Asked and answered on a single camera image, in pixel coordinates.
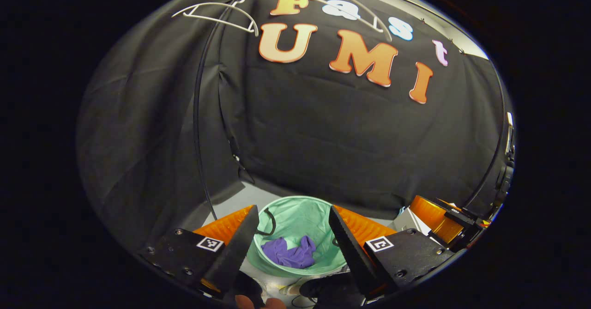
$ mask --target white floor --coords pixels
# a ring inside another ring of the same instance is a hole
[[[281,198],[277,195],[259,189],[258,187],[254,187],[247,182],[243,183],[245,188],[242,191],[220,204],[214,204],[213,210],[215,211],[217,218],[222,218],[252,204],[256,204],[258,210],[261,211],[262,208],[270,202]],[[392,220],[376,218],[370,219],[386,226],[392,224]],[[206,225],[213,221],[213,215],[210,213],[203,224]],[[298,309],[301,307],[311,308],[314,305],[313,302],[304,297],[296,298],[296,296],[283,296],[279,294],[279,289],[293,284],[294,282],[298,281],[298,278],[281,278],[268,275],[253,267],[253,265],[251,265],[251,263],[249,263],[246,258],[240,267],[240,271],[243,271],[243,273],[249,275],[251,278],[257,279],[259,283],[262,284],[263,289],[266,288],[266,297],[263,298],[264,301],[266,301],[267,298],[278,298],[279,300],[282,300],[285,305],[287,305],[288,309]]]

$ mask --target finger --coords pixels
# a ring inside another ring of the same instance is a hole
[[[285,303],[279,300],[278,298],[270,298],[266,301],[265,304],[266,309],[287,309]]]
[[[255,305],[251,299],[246,296],[235,296],[234,300],[236,300],[236,305],[238,305],[240,309],[255,309]]]

